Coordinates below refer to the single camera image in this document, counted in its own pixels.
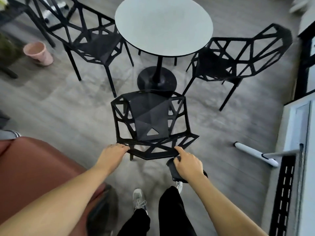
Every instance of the black pants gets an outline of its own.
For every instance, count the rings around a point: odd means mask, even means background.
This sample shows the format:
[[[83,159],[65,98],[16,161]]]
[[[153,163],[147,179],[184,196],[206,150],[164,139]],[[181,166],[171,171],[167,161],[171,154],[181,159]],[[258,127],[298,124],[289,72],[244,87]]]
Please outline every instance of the black pants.
[[[183,201],[178,190],[171,186],[160,198],[158,206],[160,235],[195,236],[195,230],[187,218]],[[150,229],[150,218],[145,210],[137,209],[132,217],[124,224],[117,236],[147,235]]]

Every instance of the round table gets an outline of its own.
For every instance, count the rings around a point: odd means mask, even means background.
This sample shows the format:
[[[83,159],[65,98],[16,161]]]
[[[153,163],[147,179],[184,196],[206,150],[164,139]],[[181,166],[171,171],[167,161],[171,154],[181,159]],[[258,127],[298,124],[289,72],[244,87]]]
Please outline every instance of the round table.
[[[162,68],[163,57],[180,57],[199,51],[210,41],[209,14],[193,0],[124,0],[115,13],[122,37],[137,49],[158,56],[138,76],[138,87],[175,91],[173,73]]]

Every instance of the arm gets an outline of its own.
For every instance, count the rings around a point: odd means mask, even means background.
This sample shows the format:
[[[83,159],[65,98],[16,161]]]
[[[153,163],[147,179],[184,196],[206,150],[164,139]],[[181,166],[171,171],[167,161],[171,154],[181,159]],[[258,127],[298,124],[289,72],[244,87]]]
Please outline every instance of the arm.
[[[174,160],[176,169],[201,199],[219,236],[267,236],[203,175],[201,161],[181,147],[175,148],[181,158]]]
[[[120,164],[128,146],[104,149],[94,167],[38,198],[0,226],[0,236],[67,236],[95,190]]]

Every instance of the white tabletop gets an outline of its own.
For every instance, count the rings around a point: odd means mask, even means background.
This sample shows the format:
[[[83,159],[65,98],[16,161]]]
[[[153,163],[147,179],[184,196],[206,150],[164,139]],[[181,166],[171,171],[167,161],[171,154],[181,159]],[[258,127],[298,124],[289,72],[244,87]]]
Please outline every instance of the white tabletop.
[[[115,22],[134,47],[161,56],[194,53],[213,33],[209,14],[193,0],[124,0]]]

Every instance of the pink trash can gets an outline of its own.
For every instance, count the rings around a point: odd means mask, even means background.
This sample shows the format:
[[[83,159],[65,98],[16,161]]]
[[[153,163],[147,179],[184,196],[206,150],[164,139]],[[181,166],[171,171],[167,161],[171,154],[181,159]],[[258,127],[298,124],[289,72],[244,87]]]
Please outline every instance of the pink trash can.
[[[31,57],[42,66],[48,66],[53,63],[52,55],[46,49],[45,44],[40,41],[27,44],[24,46],[23,51],[25,55]]]

